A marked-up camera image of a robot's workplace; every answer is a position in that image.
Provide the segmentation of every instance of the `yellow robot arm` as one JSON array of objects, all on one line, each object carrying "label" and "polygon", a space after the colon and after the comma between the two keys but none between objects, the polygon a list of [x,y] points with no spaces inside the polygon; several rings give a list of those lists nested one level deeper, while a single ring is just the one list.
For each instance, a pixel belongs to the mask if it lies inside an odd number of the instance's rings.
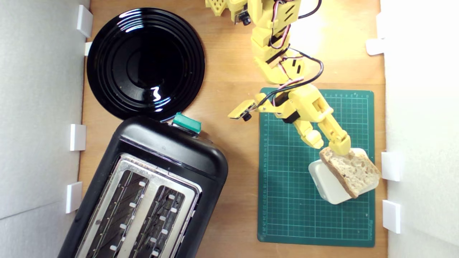
[{"label": "yellow robot arm", "polygon": [[[289,47],[290,25],[299,17],[300,3],[301,0],[206,0],[206,6],[216,16],[228,8],[235,24],[255,24],[251,37],[254,62],[268,83],[280,85],[273,103],[267,101],[269,96],[260,93],[254,100],[242,102],[228,117],[247,121],[252,111],[274,113],[292,123],[307,145],[319,149],[324,142],[311,125],[317,123],[332,150],[346,155],[351,147],[349,135],[333,118],[333,109],[319,90],[309,84],[322,73],[322,62]],[[304,78],[305,57],[321,64],[318,75],[308,81]]]}]

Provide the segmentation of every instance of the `toaster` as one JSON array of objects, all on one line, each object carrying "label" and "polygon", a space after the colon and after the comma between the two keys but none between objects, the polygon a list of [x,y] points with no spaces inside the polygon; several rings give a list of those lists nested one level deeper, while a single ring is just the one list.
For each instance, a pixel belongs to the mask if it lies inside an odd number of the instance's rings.
[{"label": "toaster", "polygon": [[180,113],[124,120],[58,258],[194,257],[228,173],[200,126]]}]

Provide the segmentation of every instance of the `toast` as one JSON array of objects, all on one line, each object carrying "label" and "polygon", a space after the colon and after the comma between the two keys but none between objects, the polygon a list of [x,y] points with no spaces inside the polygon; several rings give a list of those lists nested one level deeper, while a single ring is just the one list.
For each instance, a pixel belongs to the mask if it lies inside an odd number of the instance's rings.
[{"label": "toast", "polygon": [[362,190],[381,178],[379,169],[361,149],[351,149],[348,154],[339,156],[326,147],[319,156],[351,198],[357,198]]}]

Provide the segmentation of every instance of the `wooden table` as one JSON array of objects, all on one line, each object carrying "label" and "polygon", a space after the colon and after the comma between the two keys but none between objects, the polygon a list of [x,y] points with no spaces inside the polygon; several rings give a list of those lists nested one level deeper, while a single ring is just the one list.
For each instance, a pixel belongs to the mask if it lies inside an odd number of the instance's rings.
[{"label": "wooden table", "polygon": [[[311,8],[316,3],[311,1]],[[387,231],[381,220],[385,182],[376,190],[374,248],[288,245],[257,240],[258,115],[254,114],[246,123],[226,117],[242,100],[252,98],[260,88],[267,86],[252,62],[252,25],[234,26],[227,11],[222,17],[215,17],[205,8],[204,0],[91,0],[92,35],[112,17],[138,7],[163,8],[182,16],[199,33],[205,48],[204,84],[183,113],[202,122],[203,130],[227,157],[229,174],[197,257],[387,257]],[[376,165],[381,168],[380,152],[386,142],[383,59],[368,56],[364,46],[366,39],[376,36],[375,15],[379,11],[377,0],[324,0],[311,20],[292,27],[292,33],[304,33],[307,41],[300,50],[325,64],[316,86],[374,91]],[[314,67],[310,70],[311,75],[316,72]],[[81,154],[79,171],[84,191],[120,122],[95,100],[85,78],[83,124],[87,126],[87,146]]]}]

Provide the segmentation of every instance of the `cutting mat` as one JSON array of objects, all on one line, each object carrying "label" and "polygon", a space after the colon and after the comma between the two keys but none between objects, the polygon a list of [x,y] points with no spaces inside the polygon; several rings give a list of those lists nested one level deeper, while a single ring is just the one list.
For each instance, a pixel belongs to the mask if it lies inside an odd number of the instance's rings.
[{"label": "cutting mat", "polygon": [[[273,88],[263,88],[269,93]],[[333,116],[375,162],[374,97],[371,91],[320,90]],[[323,136],[324,146],[328,141]],[[260,114],[258,239],[262,242],[348,247],[375,245],[375,191],[338,205],[323,200],[308,165],[319,150],[303,143],[292,124]]]}]

